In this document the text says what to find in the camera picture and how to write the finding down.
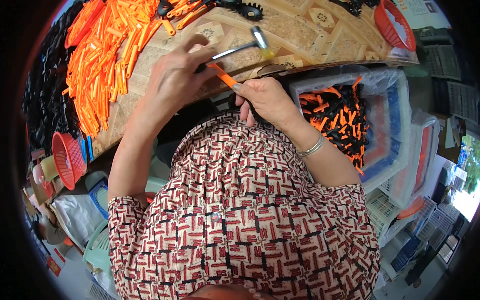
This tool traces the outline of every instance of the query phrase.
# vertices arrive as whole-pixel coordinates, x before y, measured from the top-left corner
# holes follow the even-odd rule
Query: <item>silver bracelet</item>
[[[315,146],[313,146],[312,148],[310,148],[309,150],[307,151],[298,151],[299,155],[301,157],[305,157],[307,155],[310,155],[312,154],[313,152],[317,151],[318,149],[320,149],[320,147],[322,147],[322,145],[324,144],[324,136],[323,134],[320,134],[320,138],[318,139],[317,143],[315,144]]]

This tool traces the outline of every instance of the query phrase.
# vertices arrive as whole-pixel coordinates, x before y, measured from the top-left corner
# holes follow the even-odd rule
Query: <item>red plastic basket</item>
[[[85,25],[78,32],[77,36],[73,39],[71,44],[68,43],[70,31],[67,33],[67,37],[65,39],[65,44],[64,44],[65,49],[68,49],[71,46],[77,46],[80,43],[82,38],[91,30],[92,24],[97,20],[97,17],[102,11],[104,6],[105,4],[102,0],[97,1],[96,7],[93,9],[92,14],[90,15],[90,17],[88,17],[87,21],[85,22]],[[79,16],[80,16],[80,13],[78,13],[78,15],[75,17],[75,20],[72,22],[72,24],[75,24],[75,22],[77,22]]]
[[[395,17],[395,21],[402,24],[403,28],[405,28],[407,33],[407,40],[405,42],[396,32],[392,21],[390,21],[390,18],[388,18],[387,12],[385,11],[386,9]],[[398,48],[415,51],[417,44],[415,42],[413,32],[408,25],[407,20],[402,15],[402,12],[392,2],[390,2],[390,0],[380,0],[380,5],[378,5],[375,9],[374,16],[378,30],[387,40],[387,42]]]
[[[61,181],[67,189],[73,191],[75,183],[85,169],[78,141],[68,133],[55,132],[52,138],[52,152]]]

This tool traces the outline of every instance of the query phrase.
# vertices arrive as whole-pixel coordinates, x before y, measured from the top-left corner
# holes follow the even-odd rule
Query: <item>woman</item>
[[[155,136],[216,74],[194,74],[215,52],[188,52],[207,43],[192,36],[153,66],[115,155],[108,221],[119,295],[367,298],[379,252],[360,179],[274,79],[234,86],[240,113],[193,128],[172,159],[170,181],[147,203]],[[244,97],[273,126],[254,124]]]

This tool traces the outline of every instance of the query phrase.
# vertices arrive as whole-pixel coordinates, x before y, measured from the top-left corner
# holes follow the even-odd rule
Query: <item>patterned blouse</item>
[[[109,203],[121,298],[176,300],[226,283],[279,300],[371,294],[380,255],[363,188],[313,183],[273,126],[215,117],[187,134],[172,162],[148,207]]]

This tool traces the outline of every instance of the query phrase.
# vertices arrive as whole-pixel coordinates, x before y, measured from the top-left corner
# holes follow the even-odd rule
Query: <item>hand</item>
[[[234,85],[233,90],[237,93],[235,103],[241,106],[240,120],[246,120],[248,127],[255,124],[255,118],[245,99],[250,100],[257,113],[280,131],[288,128],[293,121],[303,119],[292,99],[274,78],[247,80],[244,84]]]
[[[208,79],[214,77],[217,71],[206,68],[202,73],[195,74],[197,67],[211,60],[216,51],[202,48],[188,53],[196,44],[207,45],[208,40],[202,35],[189,36],[178,48],[162,56],[152,67],[150,82],[143,98],[144,108],[155,112],[165,109],[165,104],[173,112],[193,101],[195,94]]]

